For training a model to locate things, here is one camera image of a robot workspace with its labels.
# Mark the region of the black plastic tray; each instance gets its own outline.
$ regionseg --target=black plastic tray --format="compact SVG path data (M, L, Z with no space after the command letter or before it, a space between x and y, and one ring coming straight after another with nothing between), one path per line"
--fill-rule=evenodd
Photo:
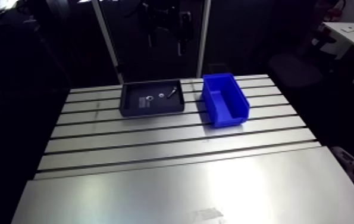
M169 98L173 88L177 91ZM147 96L153 96L148 102ZM181 82L179 80L129 83L123 85L120 101L120 113L124 117L144 116L160 113L174 113L185 108Z

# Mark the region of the chair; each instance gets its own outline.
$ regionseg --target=chair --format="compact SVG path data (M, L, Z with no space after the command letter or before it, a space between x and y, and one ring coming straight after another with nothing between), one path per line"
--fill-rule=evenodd
M315 59L308 57L307 53L310 51L303 53L299 49L303 41L311 41L311 38L306 39L306 35L319 40L312 47L313 52L318 51L324 44L335 41L321 32L312 31L318 27L327 12L325 7L317 8L315 5L316 0L275 2L267 40L270 52L267 70L284 88L307 88L320 84L323 80L323 75L314 66Z

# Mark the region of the blue storage bin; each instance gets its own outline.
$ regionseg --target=blue storage bin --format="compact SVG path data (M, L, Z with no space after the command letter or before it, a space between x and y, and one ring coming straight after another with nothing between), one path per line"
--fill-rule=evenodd
M202 96L214 127L239 125L249 117L249 103L230 73L203 76Z

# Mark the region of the vertical metal pole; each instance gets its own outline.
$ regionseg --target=vertical metal pole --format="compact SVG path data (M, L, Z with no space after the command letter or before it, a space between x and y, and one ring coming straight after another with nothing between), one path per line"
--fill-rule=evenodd
M203 58L205 56L207 27L209 25L210 7L211 7L211 0L205 0L205 5L203 6L201 43L199 45L198 71L196 72L197 78L202 77Z
M114 68L117 68L117 66L118 66L117 56L115 55L113 44L111 43L110 32L107 29L106 22L103 17L101 7L99 5L99 1L98 0L91 0L91 1L92 1L92 5L93 5L93 10L95 10L96 18L98 19L99 26L101 28L103 37L105 39L107 50L109 51L109 54L111 57L111 61L113 62ZM124 83L123 76L121 75L121 73L119 73L117 71L117 69L115 69L115 72L117 74L117 79L118 79L119 83L123 84Z

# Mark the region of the aluminum table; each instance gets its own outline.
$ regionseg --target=aluminum table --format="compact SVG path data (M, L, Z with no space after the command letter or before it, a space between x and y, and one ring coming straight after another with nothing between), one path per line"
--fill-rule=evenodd
M213 129L202 79L178 114L127 119L121 86L73 89L12 223L354 223L354 185L266 74Z

